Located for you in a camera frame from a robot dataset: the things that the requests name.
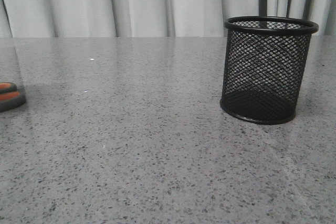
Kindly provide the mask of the black mesh pen bucket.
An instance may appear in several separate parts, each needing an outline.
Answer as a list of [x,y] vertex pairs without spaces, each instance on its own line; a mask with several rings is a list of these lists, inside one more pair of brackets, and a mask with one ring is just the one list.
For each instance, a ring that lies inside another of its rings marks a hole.
[[222,110],[256,124],[293,120],[318,24],[288,17],[240,16],[227,19],[224,26],[228,37]]

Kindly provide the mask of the grey orange scissors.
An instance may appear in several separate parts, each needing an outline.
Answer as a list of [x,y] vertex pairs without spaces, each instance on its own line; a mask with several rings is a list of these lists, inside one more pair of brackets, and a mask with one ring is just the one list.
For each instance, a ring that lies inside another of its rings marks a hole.
[[1,82],[1,112],[15,109],[24,103],[26,103],[25,94],[17,90],[15,83]]

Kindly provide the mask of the grey pleated curtain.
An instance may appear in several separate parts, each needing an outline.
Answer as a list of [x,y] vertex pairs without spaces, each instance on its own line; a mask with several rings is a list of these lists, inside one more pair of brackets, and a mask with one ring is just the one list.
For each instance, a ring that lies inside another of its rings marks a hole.
[[[235,16],[260,16],[259,0],[1,0],[1,37],[219,37]],[[335,0],[306,20],[334,35]]]

